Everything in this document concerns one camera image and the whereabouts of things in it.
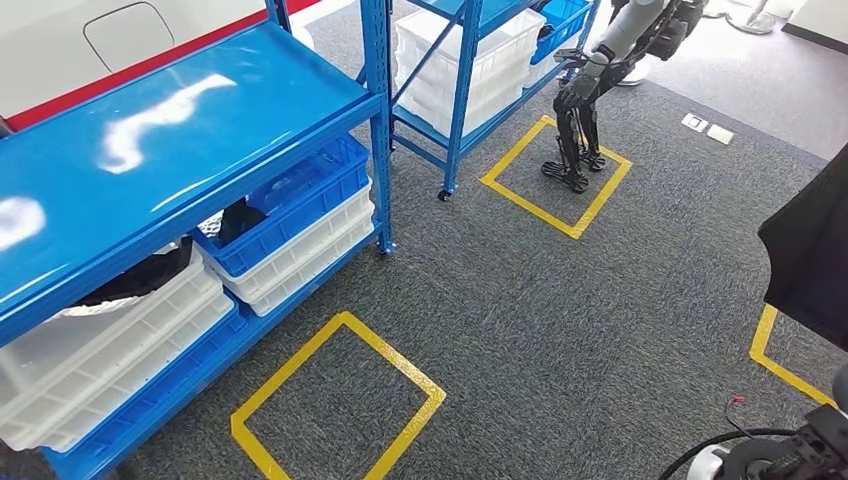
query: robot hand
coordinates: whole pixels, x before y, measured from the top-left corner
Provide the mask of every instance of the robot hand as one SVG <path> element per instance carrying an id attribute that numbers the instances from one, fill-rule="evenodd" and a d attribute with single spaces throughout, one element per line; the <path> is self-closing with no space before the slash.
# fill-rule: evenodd
<path id="1" fill-rule="evenodd" d="M 560 88 L 557 97 L 554 100 L 554 111 L 557 115 L 563 115 L 570 109 L 580 108 L 591 103 L 598 91 L 598 86 L 601 82 L 601 73 L 603 73 L 609 57 L 603 53 L 596 52 L 583 68 L 577 71 L 574 78 L 565 86 Z"/>

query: black bag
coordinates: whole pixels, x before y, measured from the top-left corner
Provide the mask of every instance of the black bag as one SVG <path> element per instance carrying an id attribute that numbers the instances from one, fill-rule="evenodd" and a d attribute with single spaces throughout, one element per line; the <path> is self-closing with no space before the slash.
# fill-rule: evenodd
<path id="1" fill-rule="evenodd" d="M 848 351 L 848 145 L 758 234 L 766 302 Z"/>

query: shelf caster wheel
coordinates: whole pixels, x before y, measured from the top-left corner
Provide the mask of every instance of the shelf caster wheel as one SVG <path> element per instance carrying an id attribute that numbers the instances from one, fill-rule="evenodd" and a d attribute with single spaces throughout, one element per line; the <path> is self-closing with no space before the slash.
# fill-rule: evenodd
<path id="1" fill-rule="evenodd" d="M 397 244 L 396 244 L 395 242 L 392 242 L 392 243 L 390 243 L 390 244 L 389 244 L 389 245 L 388 245 L 385 249 L 384 249 L 384 248 L 380 248 L 380 246 L 379 246 L 379 245 L 377 246 L 377 248 L 379 248 L 379 249 L 380 249 L 380 255 L 381 255 L 383 258 L 386 258 L 386 257 L 388 257 L 389 255 L 391 255 L 391 254 L 395 253 L 395 249 L 397 248 Z"/>

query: black cable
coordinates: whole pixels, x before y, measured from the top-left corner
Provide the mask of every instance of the black cable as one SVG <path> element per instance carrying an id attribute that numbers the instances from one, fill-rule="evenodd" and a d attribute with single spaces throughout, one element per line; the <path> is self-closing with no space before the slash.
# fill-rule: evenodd
<path id="1" fill-rule="evenodd" d="M 745 434 L 746 437 L 754 438 L 753 435 L 751 435 L 747 430 L 742 428 L 741 425 L 736 423 L 733 420 L 733 418 L 730 417 L 730 406 L 735 405 L 737 403 L 742 403 L 744 401 L 745 401 L 745 399 L 738 396 L 738 395 L 734 395 L 734 396 L 730 397 L 730 399 L 727 401 L 727 403 L 724 404 L 724 419 L 727 420 L 727 423 L 731 424 L 734 428 L 736 428 L 736 430 L 739 430 L 740 432 Z"/>
<path id="2" fill-rule="evenodd" d="M 776 435 L 783 437 L 791 437 L 792 435 L 795 435 L 795 430 L 788 430 L 785 428 L 752 428 L 751 430 L 748 430 L 748 433 L 752 436 Z M 672 475 L 674 475 L 674 472 L 676 472 L 677 469 L 683 466 L 684 463 L 691 460 L 692 457 L 698 454 L 698 452 L 709 447 L 710 445 L 723 443 L 728 440 L 733 440 L 734 438 L 740 438 L 744 436 L 745 434 L 742 432 L 728 432 L 704 440 L 703 442 L 689 449 L 683 455 L 677 457 L 677 460 L 675 460 L 674 463 L 669 465 L 668 468 L 663 471 L 662 475 L 660 475 L 657 480 L 668 480 L 669 478 L 671 478 Z"/>

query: yellow tape square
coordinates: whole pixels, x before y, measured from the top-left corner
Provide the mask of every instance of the yellow tape square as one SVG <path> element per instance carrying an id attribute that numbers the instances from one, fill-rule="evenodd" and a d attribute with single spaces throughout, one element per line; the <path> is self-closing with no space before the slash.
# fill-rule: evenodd
<path id="1" fill-rule="evenodd" d="M 774 322 L 777 319 L 777 309 L 769 304 L 763 308 L 763 314 L 760 316 L 760 322 L 757 325 L 757 332 L 754 334 L 754 341 L 751 342 L 750 355 L 751 359 L 760 365 L 766 367 L 767 370 L 777 375 L 778 378 L 786 382 L 798 391 L 806 394 L 813 400 L 825 404 L 829 403 L 836 408 L 836 402 L 828 397 L 818 388 L 812 386 L 807 381 L 787 370 L 782 365 L 778 364 L 768 356 L 766 356 L 766 346 L 768 345 L 771 331 L 774 328 Z"/>
<path id="2" fill-rule="evenodd" d="M 604 186 L 601 188 L 601 191 L 598 192 L 598 196 L 595 197 L 594 200 L 592 200 L 592 203 L 589 204 L 589 207 L 577 220 L 577 223 L 575 223 L 574 225 L 569 225 L 563 222 L 562 220 L 556 218 L 555 216 L 551 215 L 550 213 L 546 212 L 545 210 L 541 209 L 539 206 L 530 202 L 521 195 L 513 192 L 512 190 L 498 183 L 497 181 L 498 175 L 500 175 L 501 172 L 503 172 L 506 167 L 509 166 L 509 164 L 512 163 L 512 161 L 515 160 L 516 157 L 518 157 L 518 155 L 524 150 L 524 148 L 527 147 L 527 145 L 529 145 L 530 142 L 534 138 L 536 138 L 539 132 L 541 132 L 542 129 L 544 129 L 545 127 L 556 128 L 556 120 L 547 115 L 543 115 L 542 118 L 540 118 L 539 121 L 537 121 L 530 128 L 530 130 L 527 131 L 524 137 L 522 137 L 521 140 L 518 141 L 518 143 L 513 145 L 513 147 L 509 149 L 508 152 L 506 152 L 506 155 L 504 155 L 503 158 L 501 158 L 498 163 L 496 163 L 495 166 L 492 167 L 491 170 L 489 170 L 488 173 L 486 173 L 485 175 L 483 175 L 482 178 L 480 178 L 480 181 L 483 182 L 484 185 L 500 193 L 516 205 L 541 218 L 542 220 L 550 224 L 552 227 L 577 240 L 580 238 L 581 235 L 583 235 L 583 232 L 586 231 L 586 228 L 589 227 L 589 224 L 592 223 L 592 220 L 594 220 L 595 217 L 598 215 L 598 212 L 601 210 L 601 208 L 603 208 L 610 195 L 612 195 L 615 189 L 618 188 L 618 184 L 621 183 L 621 179 L 624 178 L 625 175 L 627 175 L 627 172 L 630 171 L 630 167 L 633 164 L 630 162 L 630 160 L 627 160 L 621 155 L 611 150 L 608 150 L 605 147 L 601 147 L 601 153 L 605 157 L 616 161 L 618 163 L 618 168 L 615 170 L 609 180 L 607 180 L 607 183 L 605 183 Z"/>
<path id="3" fill-rule="evenodd" d="M 253 415 L 266 400 L 288 380 L 289 377 L 300 368 L 309 357 L 323 345 L 330 336 L 335 333 L 342 325 L 347 326 L 374 350 L 377 351 L 383 358 L 388 360 L 395 368 L 400 370 L 412 383 L 418 386 L 428 398 L 424 405 L 418 409 L 406 427 L 392 441 L 389 448 L 377 459 L 377 462 L 365 475 L 365 480 L 379 480 L 383 478 L 392 466 L 397 462 L 407 447 L 415 440 L 415 437 L 421 432 L 430 417 L 439 408 L 439 405 L 444 401 L 445 391 L 433 383 L 426 375 L 421 373 L 415 365 L 398 353 L 382 338 L 378 337 L 370 328 L 362 323 L 358 318 L 354 317 L 350 312 L 342 312 L 334 316 L 324 325 L 318 333 L 309 339 L 306 344 L 298 350 L 277 373 L 271 376 L 268 381 L 259 387 L 256 392 L 251 395 L 244 405 L 238 408 L 230 416 L 230 428 L 233 438 L 247 453 L 253 463 L 266 477 L 273 480 L 291 480 L 283 471 L 283 468 L 274 460 L 268 450 L 259 442 L 253 433 L 248 430 L 246 422 L 248 417 Z"/>

